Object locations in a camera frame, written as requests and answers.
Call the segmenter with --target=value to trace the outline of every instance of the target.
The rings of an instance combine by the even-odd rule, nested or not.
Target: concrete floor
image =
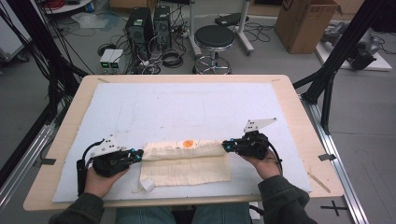
[[[95,74],[102,74],[99,46],[108,43],[114,35],[121,35],[125,21],[112,17],[113,25],[104,30],[79,29],[76,23],[69,24],[70,15],[59,18],[60,26],[69,28],[65,35],[71,46]],[[216,16],[197,19],[197,27],[214,23]],[[276,19],[252,17],[262,25],[273,25]],[[316,72],[321,63],[315,53],[306,55],[288,54],[274,30],[265,31],[269,42],[254,41],[255,49],[246,55],[239,41],[222,52],[233,67],[234,74],[284,74],[292,82]],[[396,51],[396,36],[376,34],[385,41],[385,48]],[[161,74],[191,74],[194,56],[190,43],[185,40],[187,52],[184,63],[177,69],[164,68]],[[396,56],[379,51],[379,54],[396,67]],[[72,53],[74,64],[87,70],[85,65]],[[42,77],[35,62],[21,63],[17,60],[0,67],[0,166],[19,144],[48,103],[48,81]],[[298,93],[305,92],[301,87]],[[371,223],[396,223],[396,71],[352,71],[340,69],[334,81],[330,131],[340,153],[346,171],[361,201],[364,212]],[[38,172],[32,167],[11,198],[6,209],[0,214],[1,223],[45,223],[54,212],[26,212],[22,204]],[[351,223],[348,211],[320,209],[322,205],[345,206],[342,198],[312,200],[307,206],[308,214],[318,223]],[[102,223],[111,223],[114,209],[107,209]]]

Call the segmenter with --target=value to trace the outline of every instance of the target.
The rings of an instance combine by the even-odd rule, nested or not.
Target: person's hand
[[[276,163],[275,155],[270,150],[267,151],[267,155],[262,161],[256,158],[246,156],[242,156],[242,158],[250,162],[254,166],[254,168],[256,168],[257,173],[259,173],[259,176],[263,180],[266,180],[276,175],[280,175],[280,170]]]
[[[103,198],[111,190],[113,184],[116,183],[116,181],[128,171],[129,169],[119,172],[111,177],[105,177],[97,174],[93,167],[91,167],[87,172],[84,193],[91,193],[98,196],[99,198]]]

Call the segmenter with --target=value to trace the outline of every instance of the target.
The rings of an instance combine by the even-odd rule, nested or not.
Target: sleeve
[[[83,193],[62,213],[49,219],[49,224],[98,224],[103,213],[103,200],[96,195]]]
[[[273,176],[259,184],[265,224],[314,224],[304,208],[309,195],[281,176]]]

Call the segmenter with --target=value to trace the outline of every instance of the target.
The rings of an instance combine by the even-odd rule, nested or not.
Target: round stool seat
[[[227,49],[230,47],[235,36],[230,29],[219,25],[207,25],[195,32],[195,43],[207,49]]]

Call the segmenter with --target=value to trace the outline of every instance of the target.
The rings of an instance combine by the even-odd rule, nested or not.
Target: jeans
[[[131,207],[117,209],[117,224],[176,224],[170,207]],[[250,224],[248,203],[197,205],[192,224]]]

